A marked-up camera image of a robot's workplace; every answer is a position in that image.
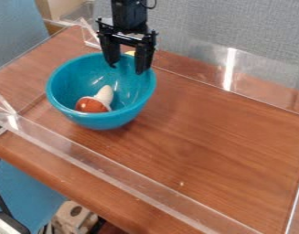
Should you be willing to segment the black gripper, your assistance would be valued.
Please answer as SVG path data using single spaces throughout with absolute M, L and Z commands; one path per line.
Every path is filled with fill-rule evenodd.
M 158 32 L 149 26 L 147 18 L 99 17 L 96 25 L 108 66 L 114 68 L 120 60 L 120 46 L 134 47 L 135 73 L 140 75 L 150 69 L 158 37 Z

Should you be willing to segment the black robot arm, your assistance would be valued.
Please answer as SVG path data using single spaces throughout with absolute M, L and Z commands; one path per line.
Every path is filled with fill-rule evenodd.
M 120 45 L 135 48 L 135 73 L 140 75 L 151 67 L 158 32 L 147 25 L 147 0 L 111 0 L 111 18 L 98 17 L 98 38 L 110 67 L 122 57 Z

